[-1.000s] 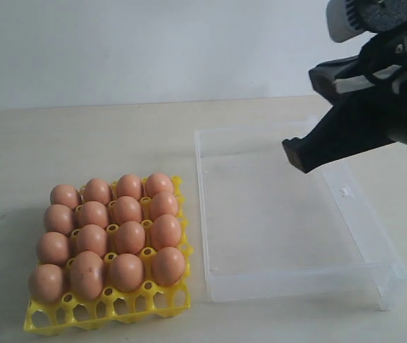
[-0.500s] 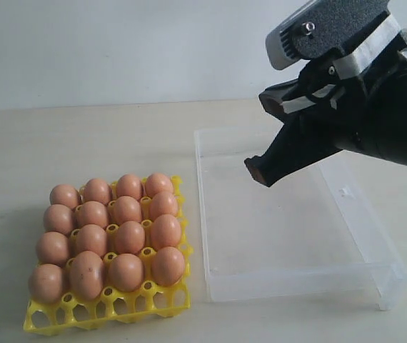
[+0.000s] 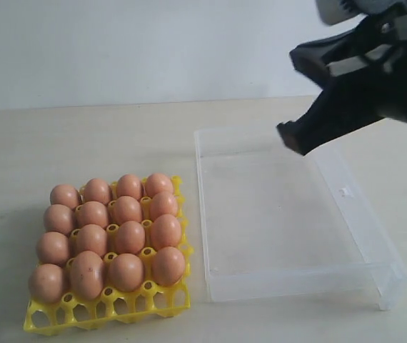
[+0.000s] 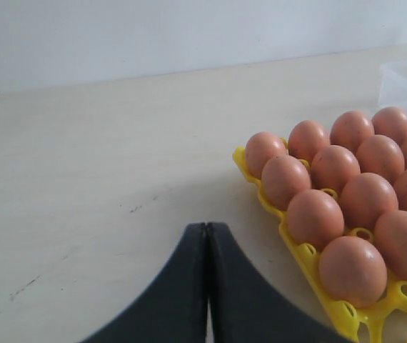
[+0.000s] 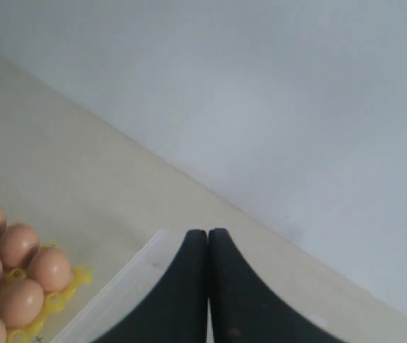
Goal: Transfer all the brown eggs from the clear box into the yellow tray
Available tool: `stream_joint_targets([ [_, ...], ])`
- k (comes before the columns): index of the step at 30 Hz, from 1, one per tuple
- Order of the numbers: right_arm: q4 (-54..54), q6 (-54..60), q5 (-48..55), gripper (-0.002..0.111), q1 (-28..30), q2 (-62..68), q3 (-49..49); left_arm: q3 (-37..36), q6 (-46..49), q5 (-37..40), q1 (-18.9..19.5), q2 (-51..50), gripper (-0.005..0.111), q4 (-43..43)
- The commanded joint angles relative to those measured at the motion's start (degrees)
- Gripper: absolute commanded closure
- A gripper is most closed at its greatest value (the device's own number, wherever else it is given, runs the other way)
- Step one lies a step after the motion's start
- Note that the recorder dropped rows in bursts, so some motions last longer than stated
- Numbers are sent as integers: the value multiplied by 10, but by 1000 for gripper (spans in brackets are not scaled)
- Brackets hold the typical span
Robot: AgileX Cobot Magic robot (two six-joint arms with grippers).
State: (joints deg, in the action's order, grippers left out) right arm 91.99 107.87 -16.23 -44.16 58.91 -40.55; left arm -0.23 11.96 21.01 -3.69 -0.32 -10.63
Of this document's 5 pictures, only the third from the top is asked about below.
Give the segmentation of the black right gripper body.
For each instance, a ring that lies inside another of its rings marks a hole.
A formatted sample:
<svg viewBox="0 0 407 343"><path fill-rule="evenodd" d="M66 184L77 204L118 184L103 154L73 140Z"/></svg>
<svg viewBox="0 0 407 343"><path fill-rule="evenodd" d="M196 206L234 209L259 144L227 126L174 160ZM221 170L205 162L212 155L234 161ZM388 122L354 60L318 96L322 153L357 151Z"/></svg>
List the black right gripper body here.
<svg viewBox="0 0 407 343"><path fill-rule="evenodd" d="M407 123L407 14L367 16L354 35L365 66L355 77L357 104L346 115L346 130L385 118Z"/></svg>

